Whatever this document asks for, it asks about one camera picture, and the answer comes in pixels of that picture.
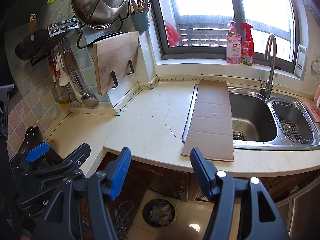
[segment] sink drain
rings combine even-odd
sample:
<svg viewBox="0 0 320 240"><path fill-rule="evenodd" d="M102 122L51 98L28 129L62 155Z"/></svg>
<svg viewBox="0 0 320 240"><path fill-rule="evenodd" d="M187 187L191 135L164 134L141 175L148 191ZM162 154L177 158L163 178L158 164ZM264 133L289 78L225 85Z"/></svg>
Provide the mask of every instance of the sink drain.
<svg viewBox="0 0 320 240"><path fill-rule="evenodd" d="M234 132L233 139L240 140L240 141L247 141L247 137L243 133L240 133L240 132Z"/></svg>

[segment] dish soap bottle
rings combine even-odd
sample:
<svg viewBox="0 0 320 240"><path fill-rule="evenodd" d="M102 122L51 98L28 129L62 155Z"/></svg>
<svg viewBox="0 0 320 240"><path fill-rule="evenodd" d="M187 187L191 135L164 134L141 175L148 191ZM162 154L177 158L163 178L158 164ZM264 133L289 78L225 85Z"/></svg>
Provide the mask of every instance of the dish soap bottle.
<svg viewBox="0 0 320 240"><path fill-rule="evenodd" d="M241 62L248 66L252 66L253 62L253 38L251 35L252 25L241 23L241 29L245 29L246 38L241 44Z"/></svg>
<svg viewBox="0 0 320 240"><path fill-rule="evenodd" d="M236 34L235 24L231 21L231 30L226 34L227 39L227 56L226 60L231 64L240 64L241 59L241 35Z"/></svg>

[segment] faucet spout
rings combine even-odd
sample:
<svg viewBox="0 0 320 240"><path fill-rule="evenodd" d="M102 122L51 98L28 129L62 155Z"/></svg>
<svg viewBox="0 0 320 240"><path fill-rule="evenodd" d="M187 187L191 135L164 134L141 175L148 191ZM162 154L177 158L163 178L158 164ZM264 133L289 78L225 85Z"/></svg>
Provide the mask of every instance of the faucet spout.
<svg viewBox="0 0 320 240"><path fill-rule="evenodd" d="M269 79L266 82L266 87L262 88L260 90L260 94L265 98L270 98L270 94L273 87L273 76L275 74L276 69L276 55L277 55L277 42L276 42L276 36L273 33L270 33L266 45L266 50L264 54L264 59L269 60L270 53L271 53L271 45L273 45L273 53L272 53L272 60L271 60L271 66L270 66L270 75Z"/></svg>

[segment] window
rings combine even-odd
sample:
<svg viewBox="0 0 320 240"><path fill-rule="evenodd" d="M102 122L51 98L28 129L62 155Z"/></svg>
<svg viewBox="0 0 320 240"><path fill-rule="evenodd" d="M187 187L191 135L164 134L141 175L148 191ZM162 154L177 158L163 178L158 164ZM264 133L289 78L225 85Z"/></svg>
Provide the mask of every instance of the window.
<svg viewBox="0 0 320 240"><path fill-rule="evenodd" d="M263 59L269 33L276 35L276 68L293 73L299 44L293 0L152 0L163 59L226 58L230 21L253 26L254 62Z"/></svg>

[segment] floor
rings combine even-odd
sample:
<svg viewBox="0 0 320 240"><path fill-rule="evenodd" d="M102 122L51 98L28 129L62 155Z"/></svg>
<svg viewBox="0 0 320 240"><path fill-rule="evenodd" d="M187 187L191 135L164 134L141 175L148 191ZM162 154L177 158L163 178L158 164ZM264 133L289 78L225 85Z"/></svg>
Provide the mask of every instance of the floor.
<svg viewBox="0 0 320 240"><path fill-rule="evenodd" d="M201 240L203 239L207 228L213 204L199 201L181 201L172 198L169 199L177 209L177 217L174 222L163 228L153 228L149 226L142 218L142 207L151 198L164 197L161 194L147 190L140 204L138 212L133 220L133 225L129 229L129 240ZM232 220L232 228L229 240L236 240L239 217L240 203L235 201L235 208ZM191 224L197 224L200 227L199 232L190 227Z"/></svg>

